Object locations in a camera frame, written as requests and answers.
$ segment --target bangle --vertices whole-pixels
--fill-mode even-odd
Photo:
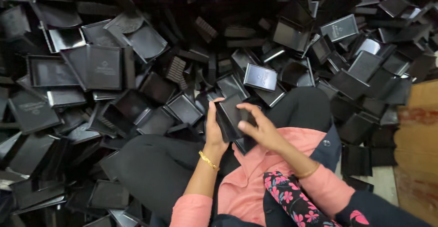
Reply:
[[[303,174],[295,174],[294,176],[298,179],[303,179],[303,178],[307,178],[310,177],[311,175],[313,175],[315,173],[315,171],[319,168],[320,163],[315,162],[315,168],[313,168],[311,171],[303,173]]]
[[[204,160],[205,162],[207,162],[213,169],[216,169],[217,166],[215,166],[210,159],[208,159],[207,157],[205,157],[204,153],[202,151],[199,151],[199,155],[201,156],[202,160]]]

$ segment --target printed logo on tray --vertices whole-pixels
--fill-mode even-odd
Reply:
[[[36,102],[36,103],[26,103],[26,104],[22,104],[19,105],[18,107],[24,111],[24,112],[30,112],[33,115],[39,115],[40,114],[40,110],[41,108],[43,108],[45,106],[45,102],[41,101],[41,102]]]

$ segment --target wrist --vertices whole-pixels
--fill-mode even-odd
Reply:
[[[217,149],[214,146],[208,146],[207,144],[205,144],[205,147],[202,150],[202,152],[216,166],[219,166],[219,163],[224,154],[224,152],[220,151],[220,149]]]

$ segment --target black pants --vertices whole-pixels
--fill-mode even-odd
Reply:
[[[299,127],[327,132],[331,124],[329,100],[316,88],[290,91],[267,117],[277,128]],[[181,197],[199,160],[204,144],[159,135],[141,135],[118,153],[116,175],[128,191],[156,216],[170,223],[172,208]],[[240,166],[233,151],[220,163],[216,185]]]

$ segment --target forearm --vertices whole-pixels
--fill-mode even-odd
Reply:
[[[214,165],[219,167],[222,158],[220,153],[208,148],[205,148],[203,152]],[[200,158],[184,195],[205,195],[213,198],[217,174],[218,169],[213,169],[207,162]]]
[[[296,175],[307,177],[318,168],[319,163],[307,157],[286,140],[282,142],[277,152],[294,169]]]

